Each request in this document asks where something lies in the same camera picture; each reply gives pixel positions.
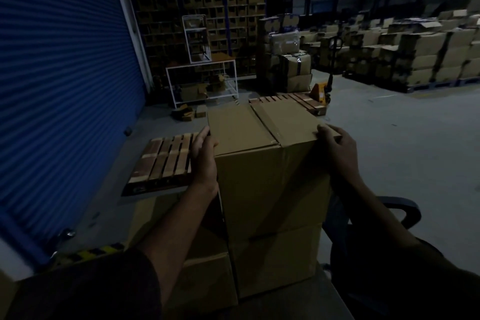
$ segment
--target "warehouse floor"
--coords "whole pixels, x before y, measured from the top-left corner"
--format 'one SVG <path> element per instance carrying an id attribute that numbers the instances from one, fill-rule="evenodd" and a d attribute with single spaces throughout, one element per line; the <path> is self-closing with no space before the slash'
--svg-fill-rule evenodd
<path id="1" fill-rule="evenodd" d="M 327 74 L 314 73 L 314 81 Z M 258 94 L 241 89 L 240 102 Z M 219 100 L 214 105 L 228 103 Z M 423 218 L 412 232 L 441 250 L 457 266 L 480 274 L 480 85 L 401 94 L 337 76 L 324 120 L 343 127 L 357 141 L 365 182 L 378 195 L 417 202 Z M 206 118 L 177 122 L 166 106 L 149 106 L 101 189 L 87 209 L 71 252 L 126 238 L 134 203 L 155 196 L 121 198 L 133 165 L 147 141 L 198 131 Z M 324 235 L 318 259 L 328 262 Z"/>

